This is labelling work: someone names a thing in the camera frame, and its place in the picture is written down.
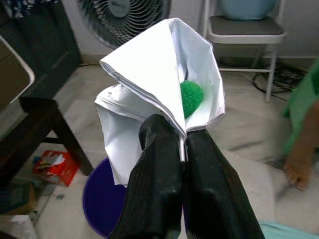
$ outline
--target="purple bucket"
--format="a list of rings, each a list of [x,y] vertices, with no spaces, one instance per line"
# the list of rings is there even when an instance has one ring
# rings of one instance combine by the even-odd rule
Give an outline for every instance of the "purple bucket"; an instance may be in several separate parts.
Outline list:
[[[107,238],[124,205],[126,188],[114,185],[108,158],[91,173],[83,192],[83,210],[89,225]]]

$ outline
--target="white folding chair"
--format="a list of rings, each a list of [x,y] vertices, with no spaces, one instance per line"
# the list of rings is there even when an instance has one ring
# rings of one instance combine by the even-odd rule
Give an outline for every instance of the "white folding chair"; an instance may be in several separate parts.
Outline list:
[[[270,101],[274,72],[277,60],[277,46],[286,36],[280,26],[286,0],[278,0],[272,16],[262,20],[237,21],[215,15],[218,9],[217,0],[205,0],[203,16],[203,36],[217,44],[267,44],[271,50],[269,69],[220,68],[220,71],[244,71],[269,73],[266,101]]]

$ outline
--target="red box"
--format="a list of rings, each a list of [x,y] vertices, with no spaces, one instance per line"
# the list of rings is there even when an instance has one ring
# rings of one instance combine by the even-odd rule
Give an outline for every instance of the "red box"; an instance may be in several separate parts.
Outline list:
[[[78,168],[67,152],[47,150],[32,171],[49,183],[69,186]]]

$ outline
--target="cardboard box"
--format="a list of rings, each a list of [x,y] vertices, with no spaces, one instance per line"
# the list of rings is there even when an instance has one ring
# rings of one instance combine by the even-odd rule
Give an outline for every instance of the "cardboard box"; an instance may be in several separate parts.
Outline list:
[[[12,185],[0,192],[0,213],[26,214],[36,206],[34,187],[31,183]]]
[[[47,150],[33,167],[33,173],[49,183],[69,186],[78,168],[67,152]]]

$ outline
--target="white object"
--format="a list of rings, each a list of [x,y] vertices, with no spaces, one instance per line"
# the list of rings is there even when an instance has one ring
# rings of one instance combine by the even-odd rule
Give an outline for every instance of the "white object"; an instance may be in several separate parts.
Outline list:
[[[280,26],[283,18],[284,7],[286,0],[279,0],[279,4],[277,4],[276,8],[276,17],[275,24]],[[271,63],[269,69],[242,69],[242,68],[220,68],[220,71],[248,71],[248,72],[268,72],[268,82],[266,88],[266,101],[270,101],[271,90],[273,86],[274,72],[277,60],[277,45],[281,43],[286,36],[286,33],[283,31],[282,33],[276,34],[268,34],[268,33],[259,33],[256,34],[218,34],[212,30],[211,16],[215,15],[217,11],[217,2],[216,0],[205,0],[204,2],[204,15],[203,15],[203,27],[202,32],[203,36],[213,42],[218,44],[267,44],[270,46],[271,50]],[[255,63],[260,55],[256,56],[253,67],[255,67]]]
[[[37,239],[35,229],[28,215],[1,215],[0,231],[18,239]]]
[[[211,44],[178,18],[163,20],[100,61],[121,85],[96,98],[115,184],[127,184],[141,148],[138,131],[152,114],[162,114],[179,134],[185,161],[188,131],[206,126],[225,113],[224,91]],[[180,83],[203,88],[198,109],[184,119]]]
[[[0,35],[0,41],[2,41],[4,43],[4,45],[9,49],[9,51],[11,51],[11,53],[16,57],[16,59],[18,60],[18,62],[20,63],[20,65],[24,68],[25,72],[28,74],[29,77],[29,83],[28,85],[22,90],[20,91],[13,100],[11,100],[10,103],[12,103],[13,101],[15,101],[23,92],[26,91],[26,89],[28,89],[34,82],[35,76],[34,76],[34,72],[32,71],[32,69],[26,64],[26,62],[20,57],[20,55],[9,45],[9,43],[7,43],[7,41]]]

